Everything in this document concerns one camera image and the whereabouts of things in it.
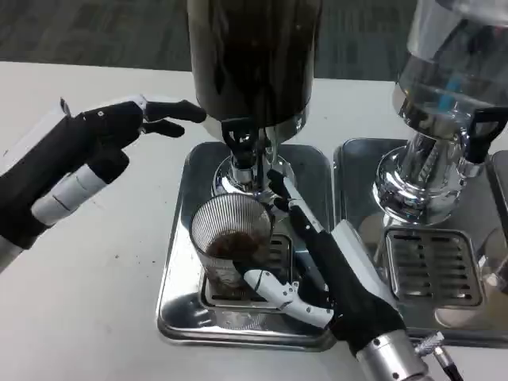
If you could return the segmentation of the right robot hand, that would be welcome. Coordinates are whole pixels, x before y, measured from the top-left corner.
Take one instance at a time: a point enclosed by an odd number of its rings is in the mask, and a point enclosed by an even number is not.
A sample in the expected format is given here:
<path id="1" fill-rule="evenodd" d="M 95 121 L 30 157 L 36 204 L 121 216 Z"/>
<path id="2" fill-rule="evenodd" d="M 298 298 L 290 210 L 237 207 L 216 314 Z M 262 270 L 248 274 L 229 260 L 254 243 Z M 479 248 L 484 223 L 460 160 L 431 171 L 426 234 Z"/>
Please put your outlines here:
<path id="1" fill-rule="evenodd" d="M 287 212 L 291 226 L 304 241 L 328 287 L 332 305 L 313 306 L 299 296 L 299 287 L 281 283 L 260 267 L 236 269 L 244 281 L 282 313 L 318 328 L 328 328 L 358 353 L 377 337 L 405 330 L 402 315 L 386 284 L 376 271 L 360 235 L 349 221 L 341 220 L 332 231 L 323 228 L 295 185 L 276 170 L 267 174 L 275 205 Z"/>

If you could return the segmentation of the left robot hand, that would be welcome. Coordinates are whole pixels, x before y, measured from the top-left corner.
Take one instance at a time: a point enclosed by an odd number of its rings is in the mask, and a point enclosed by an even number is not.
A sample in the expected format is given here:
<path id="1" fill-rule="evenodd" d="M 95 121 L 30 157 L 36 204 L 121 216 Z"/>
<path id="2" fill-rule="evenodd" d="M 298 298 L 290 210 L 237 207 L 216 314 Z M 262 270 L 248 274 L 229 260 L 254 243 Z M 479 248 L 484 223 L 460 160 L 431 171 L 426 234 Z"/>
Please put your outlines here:
<path id="1" fill-rule="evenodd" d="M 205 119 L 194 103 L 167 97 L 133 95 L 78 114 L 61 100 L 1 158 L 1 254 L 31 248 L 115 181 L 129 165 L 124 149 L 141 134 L 178 138 L 179 121 Z"/>

